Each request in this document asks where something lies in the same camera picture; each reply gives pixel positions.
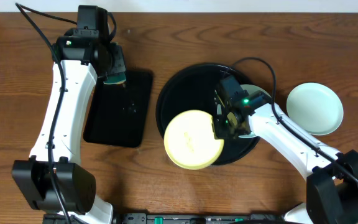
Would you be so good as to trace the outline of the light blue plate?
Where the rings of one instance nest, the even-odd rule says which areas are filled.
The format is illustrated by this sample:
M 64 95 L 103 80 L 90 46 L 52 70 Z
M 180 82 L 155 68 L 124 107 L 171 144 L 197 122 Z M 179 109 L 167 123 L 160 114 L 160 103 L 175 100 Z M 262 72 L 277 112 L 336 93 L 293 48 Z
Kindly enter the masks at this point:
M 225 105 L 241 112 L 247 124 L 249 125 L 249 117 L 254 114 L 254 110 L 271 102 L 270 94 L 261 87 L 251 84 L 240 84 L 247 96 L 238 101 L 225 102 Z
M 344 108 L 337 94 L 320 83 L 303 83 L 287 98 L 291 120 L 312 135 L 323 136 L 340 127 Z

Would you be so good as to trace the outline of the green scouring sponge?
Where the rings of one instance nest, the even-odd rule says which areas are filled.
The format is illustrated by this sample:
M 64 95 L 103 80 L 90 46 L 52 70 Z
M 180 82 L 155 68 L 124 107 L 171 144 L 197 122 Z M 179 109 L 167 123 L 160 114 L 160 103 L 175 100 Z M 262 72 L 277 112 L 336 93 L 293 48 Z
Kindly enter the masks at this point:
M 108 75 L 104 81 L 105 85 L 120 85 L 127 80 L 124 72 Z

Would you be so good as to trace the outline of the yellow plate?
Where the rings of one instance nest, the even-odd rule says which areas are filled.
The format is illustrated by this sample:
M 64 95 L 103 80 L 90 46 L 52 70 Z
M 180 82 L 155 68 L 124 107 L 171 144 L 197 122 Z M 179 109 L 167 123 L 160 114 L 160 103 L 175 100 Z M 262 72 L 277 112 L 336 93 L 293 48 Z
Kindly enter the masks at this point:
M 188 110 L 176 115 L 168 124 L 164 148 L 177 166 L 200 170 L 212 165 L 221 155 L 224 140 L 213 131 L 213 117 L 204 111 Z

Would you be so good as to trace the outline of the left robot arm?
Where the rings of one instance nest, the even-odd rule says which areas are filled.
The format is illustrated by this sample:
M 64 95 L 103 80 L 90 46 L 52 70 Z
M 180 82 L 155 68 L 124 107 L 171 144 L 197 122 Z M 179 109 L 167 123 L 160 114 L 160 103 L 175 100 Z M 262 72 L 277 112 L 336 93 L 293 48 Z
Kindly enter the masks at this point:
M 113 206 L 96 194 L 96 179 L 81 167 L 81 133 L 98 78 L 111 71 L 109 32 L 76 28 L 52 45 L 53 85 L 44 123 L 27 160 L 12 177 L 30 208 L 49 223 L 111 223 Z

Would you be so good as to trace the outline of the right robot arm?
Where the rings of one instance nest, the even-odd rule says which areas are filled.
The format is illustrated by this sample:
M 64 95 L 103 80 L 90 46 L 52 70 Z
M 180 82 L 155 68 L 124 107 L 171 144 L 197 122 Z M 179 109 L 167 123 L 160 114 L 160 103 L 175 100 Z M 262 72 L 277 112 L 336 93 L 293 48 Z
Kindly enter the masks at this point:
M 290 120 L 262 91 L 214 97 L 221 139 L 256 135 L 272 145 L 306 180 L 306 201 L 284 214 L 287 223 L 358 223 L 358 152 L 342 153 Z

